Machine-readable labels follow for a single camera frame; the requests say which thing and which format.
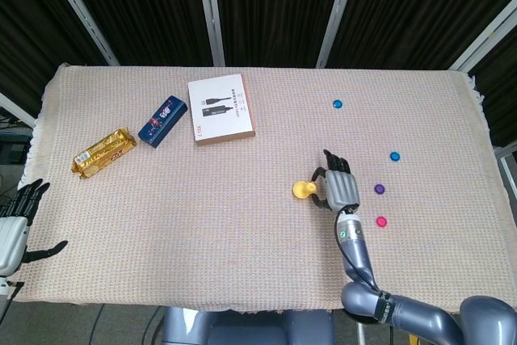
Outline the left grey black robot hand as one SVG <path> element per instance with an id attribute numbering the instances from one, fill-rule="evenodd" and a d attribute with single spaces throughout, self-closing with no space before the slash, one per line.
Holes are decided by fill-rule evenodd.
<path id="1" fill-rule="evenodd" d="M 23 264 L 49 259 L 62 252 L 68 241 L 58 242 L 47 250 L 28 249 L 28 237 L 38 212 L 40 201 L 50 183 L 42 179 L 21 187 L 1 206 L 1 277 L 9 278 Z"/>

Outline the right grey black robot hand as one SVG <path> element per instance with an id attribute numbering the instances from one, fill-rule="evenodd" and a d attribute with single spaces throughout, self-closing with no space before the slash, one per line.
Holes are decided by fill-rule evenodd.
<path id="1" fill-rule="evenodd" d="M 318 177 L 323 178 L 326 198 L 322 200 L 316 193 L 310 194 L 309 198 L 317 207 L 329 209 L 336 214 L 355 213 L 360 206 L 359 189 L 348 161 L 327 149 L 323 153 L 327 168 L 318 167 L 312 179 L 315 182 Z"/>

